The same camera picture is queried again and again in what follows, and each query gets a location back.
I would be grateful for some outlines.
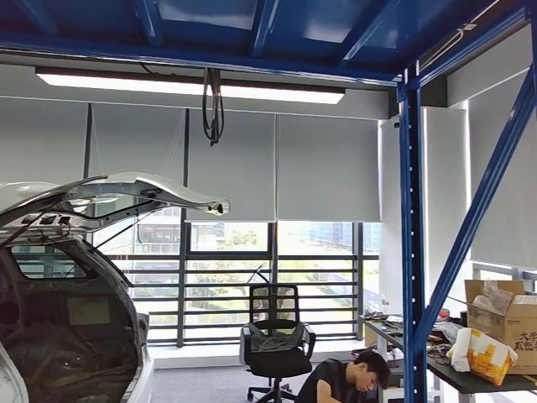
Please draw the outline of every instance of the black shirt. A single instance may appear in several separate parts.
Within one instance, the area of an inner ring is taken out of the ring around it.
[[[336,359],[327,359],[318,365],[304,382],[298,393],[298,403],[318,403],[318,382],[324,380],[332,389],[332,397],[340,401],[357,402],[358,393],[354,385],[347,382],[347,364]]]

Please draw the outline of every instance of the ceiling light fixture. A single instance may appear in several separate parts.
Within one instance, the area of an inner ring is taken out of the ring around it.
[[[198,77],[108,71],[81,71],[57,68],[36,68],[35,74],[51,86],[198,96],[202,96],[204,94],[203,79]],[[210,88],[209,88],[208,95],[210,95]],[[276,82],[222,80],[222,95],[229,98],[335,105],[341,101],[341,99],[345,95],[345,89],[330,86],[306,86]]]

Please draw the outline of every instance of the black office chair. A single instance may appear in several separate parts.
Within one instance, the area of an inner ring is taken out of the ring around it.
[[[248,388],[248,401],[253,392],[265,395],[256,403],[296,401],[290,390],[281,386],[282,379],[308,374],[315,344],[315,334],[300,322],[298,288],[288,284],[250,286],[250,322],[241,331],[242,364],[252,374],[274,379],[272,387]]]

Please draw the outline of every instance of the blue metal beam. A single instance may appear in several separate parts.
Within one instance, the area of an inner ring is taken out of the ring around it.
[[[255,11],[253,28],[253,44],[251,55],[259,57],[265,47],[266,36],[272,29],[275,15],[278,8],[280,0],[258,0],[257,8]]]
[[[509,165],[509,161],[511,160],[528,120],[535,109],[533,68],[532,65],[526,75],[526,79],[509,114],[508,122],[505,123],[499,136],[498,144],[494,148],[481,182],[474,196],[472,204],[462,221],[462,225],[448,255],[442,273],[438,277],[438,282],[431,296],[431,302],[419,322],[416,338],[413,340],[414,348],[422,348],[425,345],[440,308],[444,304],[468,251],[472,245],[477,228],[490,205],[504,176],[504,172]]]
[[[365,69],[342,69],[330,65],[315,65],[308,62],[264,60],[254,57],[198,53],[151,46],[87,42],[58,37],[43,38],[35,35],[0,34],[0,48],[5,50],[25,50],[35,53],[46,52],[52,55],[87,57],[95,60],[191,65],[233,71],[247,71],[251,73],[281,74],[285,76],[300,76],[337,81],[365,81],[369,84],[382,84],[385,86],[397,85],[397,79],[393,79],[394,74]]]
[[[531,49],[533,56],[533,66],[537,60],[537,2],[527,0],[527,11],[531,19]],[[537,69],[533,69],[533,84],[535,85],[535,98],[537,102]]]
[[[144,26],[149,44],[159,46],[162,43],[162,29],[160,26],[160,13],[156,0],[133,0],[134,8]]]
[[[41,0],[14,0],[14,3],[43,34],[57,33],[57,25],[46,12]]]
[[[420,72],[419,85],[425,86],[441,74],[461,62],[466,56],[479,49],[480,47],[488,43],[489,41],[496,38],[499,34],[502,34],[505,29],[509,29],[511,26],[524,19],[525,10],[523,7],[518,8],[514,11],[511,11],[502,15],[496,21],[492,23],[489,29],[485,32],[471,40],[465,45],[462,49],[454,48],[450,50],[432,65]]]
[[[459,4],[452,5],[447,12],[442,13],[428,29],[421,31],[418,41],[410,44],[407,49],[400,50],[405,59],[399,60],[397,67],[403,71],[415,60],[419,60],[431,49],[442,43],[446,37],[462,28],[462,24],[474,19],[477,14],[489,6],[493,0],[460,0]]]
[[[413,348],[417,324],[425,309],[421,90],[409,87],[417,63],[397,89],[400,109],[400,224],[403,255],[403,317],[405,402],[427,401],[425,343]]]
[[[334,59],[339,67],[345,67],[354,58],[371,35],[381,26],[386,14],[393,10],[400,0],[375,0],[364,16],[347,35],[339,46]]]

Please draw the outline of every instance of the box flap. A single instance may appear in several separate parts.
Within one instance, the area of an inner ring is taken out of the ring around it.
[[[466,290],[466,302],[472,304],[477,296],[483,294],[483,285],[492,280],[465,280],[464,287]],[[494,282],[500,290],[510,291],[513,294],[526,294],[522,280],[499,280]]]
[[[515,296],[508,310],[509,317],[537,317],[537,296]]]

